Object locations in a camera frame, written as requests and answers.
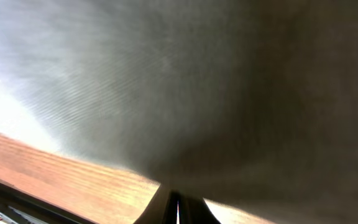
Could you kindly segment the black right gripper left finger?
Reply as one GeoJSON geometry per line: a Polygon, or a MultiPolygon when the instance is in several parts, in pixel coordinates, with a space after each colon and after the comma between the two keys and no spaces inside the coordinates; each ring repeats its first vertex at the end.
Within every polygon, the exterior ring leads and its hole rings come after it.
{"type": "Polygon", "coordinates": [[[160,185],[134,224],[176,224],[179,195],[160,185]]]}

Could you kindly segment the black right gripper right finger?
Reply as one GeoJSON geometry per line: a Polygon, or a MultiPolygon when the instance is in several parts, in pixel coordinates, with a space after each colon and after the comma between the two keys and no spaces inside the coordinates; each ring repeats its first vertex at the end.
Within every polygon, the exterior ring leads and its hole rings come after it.
{"type": "Polygon", "coordinates": [[[180,224],[221,224],[203,199],[180,195],[178,212],[180,224]]]}

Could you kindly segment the grey cotton shorts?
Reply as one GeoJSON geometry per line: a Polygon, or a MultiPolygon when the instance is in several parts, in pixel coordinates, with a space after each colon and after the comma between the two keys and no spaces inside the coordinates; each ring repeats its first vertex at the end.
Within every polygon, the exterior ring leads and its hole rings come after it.
{"type": "Polygon", "coordinates": [[[0,1],[0,132],[277,223],[358,223],[358,0],[0,1]]]}

